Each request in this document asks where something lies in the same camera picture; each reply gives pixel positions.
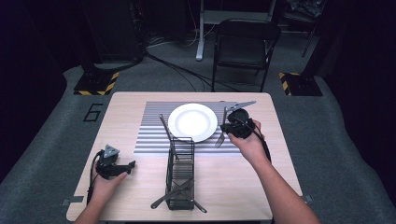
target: wooden tabletop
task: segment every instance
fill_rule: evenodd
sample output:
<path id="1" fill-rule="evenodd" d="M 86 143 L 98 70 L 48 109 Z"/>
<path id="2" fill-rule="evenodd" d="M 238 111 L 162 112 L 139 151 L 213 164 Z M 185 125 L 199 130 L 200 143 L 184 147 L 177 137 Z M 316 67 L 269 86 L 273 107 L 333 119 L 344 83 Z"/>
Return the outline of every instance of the wooden tabletop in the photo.
<path id="1" fill-rule="evenodd" d="M 71 203 L 67 219 L 74 221 L 86 206 L 89 175 L 94 155 L 106 145 L 120 151 L 117 164 L 136 161 L 136 167 L 118 186 L 101 215 L 113 221 L 197 221 L 271 219 L 265 193 L 250 164 L 236 155 L 195 156 L 195 200 L 198 208 L 171 211 L 166 203 L 150 205 L 165 192 L 167 154 L 134 154 L 146 102 L 248 102 L 250 117 L 262 123 L 262 133 L 271 151 L 272 163 L 291 187 L 302 195 L 289 150 L 282 133 L 271 96 L 246 92 L 116 92 L 113 94 L 92 151 L 78 182 L 75 196 L 82 203 Z"/>

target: chair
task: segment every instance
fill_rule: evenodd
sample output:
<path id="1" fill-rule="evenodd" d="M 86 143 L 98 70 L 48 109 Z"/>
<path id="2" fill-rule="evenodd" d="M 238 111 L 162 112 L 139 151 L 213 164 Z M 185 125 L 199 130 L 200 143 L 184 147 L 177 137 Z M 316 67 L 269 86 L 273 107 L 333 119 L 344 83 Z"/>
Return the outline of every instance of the chair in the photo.
<path id="1" fill-rule="evenodd" d="M 303 51 L 302 57 L 305 57 L 306 51 L 308 50 L 308 47 L 311 44 L 312 37 L 314 36 L 317 30 L 318 21 L 320 19 L 323 8 L 326 5 L 326 0 L 320 0 L 320 2 L 321 3 L 318 6 L 318 8 L 315 8 L 316 13 L 314 15 L 312 12 L 306 10 L 305 7 L 297 7 L 294 9 L 290 9 L 287 1 L 284 1 L 284 9 L 281 15 L 284 21 L 303 26 L 304 28 L 309 30 L 307 37 L 308 41 L 305 45 L 305 49 Z"/>
<path id="2" fill-rule="evenodd" d="M 230 19 L 222 21 L 216 33 L 212 91 L 218 66 L 264 70 L 260 91 L 264 87 L 274 46 L 280 29 L 270 21 Z"/>

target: yellow and black tape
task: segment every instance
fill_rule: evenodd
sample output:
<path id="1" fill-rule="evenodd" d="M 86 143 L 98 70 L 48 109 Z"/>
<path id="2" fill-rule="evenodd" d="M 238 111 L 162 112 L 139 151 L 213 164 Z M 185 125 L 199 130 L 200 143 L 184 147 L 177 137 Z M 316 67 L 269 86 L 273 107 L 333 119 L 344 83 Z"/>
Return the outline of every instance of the yellow and black tape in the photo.
<path id="1" fill-rule="evenodd" d="M 111 90 L 113 90 L 114 85 L 116 84 L 116 80 L 119 77 L 120 73 L 116 73 L 113 75 L 113 77 L 110 79 L 110 82 L 108 83 L 107 87 L 105 90 L 102 91 L 75 91 L 75 95 L 109 95 Z"/>
<path id="2" fill-rule="evenodd" d="M 286 75 L 299 76 L 300 73 L 279 73 L 280 81 L 282 82 L 283 91 L 286 93 L 286 95 L 291 95 L 290 85 L 286 80 Z"/>

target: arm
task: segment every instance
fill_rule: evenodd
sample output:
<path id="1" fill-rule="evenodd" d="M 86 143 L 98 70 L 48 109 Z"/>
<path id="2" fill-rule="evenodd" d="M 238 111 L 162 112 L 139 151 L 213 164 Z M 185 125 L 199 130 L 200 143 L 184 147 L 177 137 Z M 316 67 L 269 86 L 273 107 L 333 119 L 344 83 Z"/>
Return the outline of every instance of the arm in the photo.
<path id="1" fill-rule="evenodd" d="M 107 202 L 110 200 L 114 193 L 117 185 L 127 176 L 126 172 L 116 176 L 111 180 L 102 178 L 96 173 L 96 169 L 93 169 L 94 189 L 91 201 L 88 203 L 87 207 L 82 211 L 74 223 L 97 223 L 99 221 L 99 216 L 101 215 L 103 209 L 105 208 Z"/>
<path id="2" fill-rule="evenodd" d="M 257 120 L 254 123 L 258 133 L 261 124 Z M 255 134 L 242 139 L 229 133 L 229 137 L 259 176 L 276 223 L 319 223 L 311 208 L 268 161 L 262 143 Z"/>

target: black wire rack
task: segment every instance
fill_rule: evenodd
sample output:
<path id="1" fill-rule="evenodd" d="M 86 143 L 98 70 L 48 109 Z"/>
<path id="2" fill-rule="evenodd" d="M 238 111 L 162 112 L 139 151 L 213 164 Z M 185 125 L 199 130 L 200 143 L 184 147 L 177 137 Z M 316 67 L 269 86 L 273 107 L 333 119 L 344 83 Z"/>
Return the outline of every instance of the black wire rack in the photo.
<path id="1" fill-rule="evenodd" d="M 175 197 L 166 200 L 170 210 L 192 210 L 194 208 L 194 150 L 195 144 L 191 138 L 175 138 L 172 143 L 175 146 L 173 150 L 169 149 L 168 166 L 166 172 L 166 190 L 179 188 L 187 181 L 191 183 L 180 191 Z"/>

